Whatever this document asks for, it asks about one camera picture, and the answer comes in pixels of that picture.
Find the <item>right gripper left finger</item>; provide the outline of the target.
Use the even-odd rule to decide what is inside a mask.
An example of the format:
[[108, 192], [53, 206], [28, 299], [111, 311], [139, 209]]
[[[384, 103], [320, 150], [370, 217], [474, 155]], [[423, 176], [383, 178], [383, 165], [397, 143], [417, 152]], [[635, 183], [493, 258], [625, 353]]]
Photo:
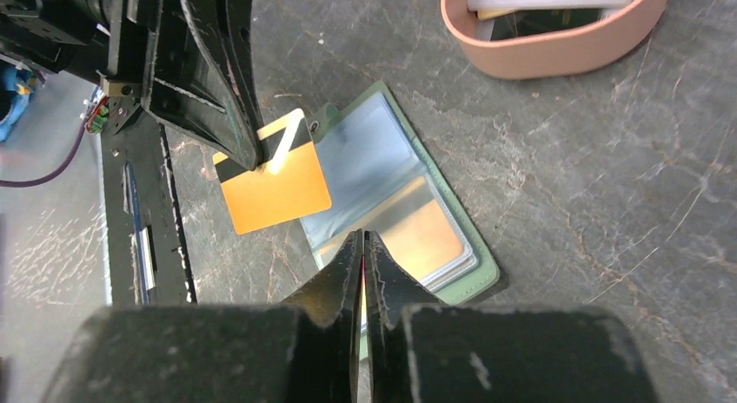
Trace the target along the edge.
[[364, 233], [272, 304], [106, 307], [77, 331], [46, 402], [353, 402]]

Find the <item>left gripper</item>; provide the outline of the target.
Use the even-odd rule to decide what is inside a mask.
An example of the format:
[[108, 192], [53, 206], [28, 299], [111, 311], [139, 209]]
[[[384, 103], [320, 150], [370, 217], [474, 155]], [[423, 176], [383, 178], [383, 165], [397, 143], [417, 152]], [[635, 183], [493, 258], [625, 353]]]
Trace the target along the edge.
[[1, 0], [1, 57], [135, 98], [157, 121], [247, 170], [258, 136], [253, 0]]

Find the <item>green card holder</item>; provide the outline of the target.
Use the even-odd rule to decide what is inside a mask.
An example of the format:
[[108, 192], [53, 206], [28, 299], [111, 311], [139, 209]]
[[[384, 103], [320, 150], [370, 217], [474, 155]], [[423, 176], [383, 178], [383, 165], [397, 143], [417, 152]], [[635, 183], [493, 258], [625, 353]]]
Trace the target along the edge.
[[343, 109], [309, 118], [332, 200], [300, 220], [315, 264], [347, 234], [375, 231], [394, 260], [449, 304], [492, 287], [501, 270], [388, 86], [372, 84]]

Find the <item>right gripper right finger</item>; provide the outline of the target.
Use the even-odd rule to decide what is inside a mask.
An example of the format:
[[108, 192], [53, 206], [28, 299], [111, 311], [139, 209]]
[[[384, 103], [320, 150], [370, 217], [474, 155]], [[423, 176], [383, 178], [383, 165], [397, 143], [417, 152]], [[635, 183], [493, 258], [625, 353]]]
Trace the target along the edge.
[[450, 306], [364, 235], [375, 402], [655, 402], [632, 334], [590, 306]]

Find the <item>gold card black stripe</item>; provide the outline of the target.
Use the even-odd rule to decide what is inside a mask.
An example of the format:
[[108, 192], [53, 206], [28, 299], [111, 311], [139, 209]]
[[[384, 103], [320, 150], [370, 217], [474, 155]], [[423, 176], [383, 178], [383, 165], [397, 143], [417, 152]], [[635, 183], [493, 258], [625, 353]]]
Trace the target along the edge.
[[213, 155], [229, 216], [238, 235], [329, 209], [332, 199], [302, 109], [257, 130], [265, 162], [248, 171], [224, 153]]

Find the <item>pink oval tray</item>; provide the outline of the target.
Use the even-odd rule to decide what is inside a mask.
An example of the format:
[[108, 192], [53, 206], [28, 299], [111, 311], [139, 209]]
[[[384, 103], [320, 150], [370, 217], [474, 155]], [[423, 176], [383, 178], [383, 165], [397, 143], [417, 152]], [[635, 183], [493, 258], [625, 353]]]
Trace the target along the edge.
[[653, 31], [667, 0], [634, 0], [612, 16], [577, 29], [500, 41], [475, 38], [478, 20], [466, 0], [440, 0], [447, 30], [482, 73], [505, 80], [585, 73], [617, 61]]

